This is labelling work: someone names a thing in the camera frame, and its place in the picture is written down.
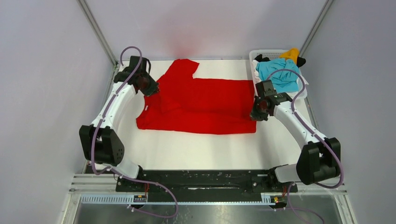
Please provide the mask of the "red t shirt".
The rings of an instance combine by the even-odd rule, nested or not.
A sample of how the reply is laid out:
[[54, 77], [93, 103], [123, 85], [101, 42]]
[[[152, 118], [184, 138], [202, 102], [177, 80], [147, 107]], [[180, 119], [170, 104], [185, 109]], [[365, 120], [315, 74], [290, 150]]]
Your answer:
[[175, 60], [158, 79], [159, 93], [145, 97], [139, 129], [199, 134], [256, 132], [250, 118], [254, 87], [250, 80], [194, 77], [200, 64]]

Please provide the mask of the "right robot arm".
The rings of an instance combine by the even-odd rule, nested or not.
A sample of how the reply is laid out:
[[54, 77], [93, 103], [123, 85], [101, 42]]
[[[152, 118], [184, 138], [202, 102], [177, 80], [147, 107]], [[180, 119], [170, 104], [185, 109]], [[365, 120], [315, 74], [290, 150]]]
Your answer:
[[275, 117], [301, 149], [297, 163], [271, 169], [269, 189], [280, 192], [287, 182], [321, 185], [322, 181], [335, 177], [339, 177], [339, 183], [334, 187], [340, 186], [344, 171], [340, 163], [341, 144], [337, 138], [328, 138], [309, 124], [295, 107], [296, 100], [285, 92], [276, 92], [270, 80], [256, 83], [255, 89], [250, 117], [257, 121]]

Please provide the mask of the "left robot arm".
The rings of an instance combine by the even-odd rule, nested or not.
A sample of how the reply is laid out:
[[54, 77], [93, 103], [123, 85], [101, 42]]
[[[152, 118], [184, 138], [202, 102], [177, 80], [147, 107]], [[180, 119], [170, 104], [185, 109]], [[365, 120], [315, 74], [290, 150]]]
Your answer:
[[97, 175], [113, 171], [128, 179], [127, 186], [134, 192], [144, 188], [145, 180], [139, 176], [142, 168], [127, 157], [118, 132], [126, 108], [138, 92], [145, 96], [159, 92], [158, 83], [150, 76], [150, 71], [149, 59], [131, 56], [129, 64], [115, 75], [99, 115], [79, 130], [84, 156], [91, 162], [92, 171]]

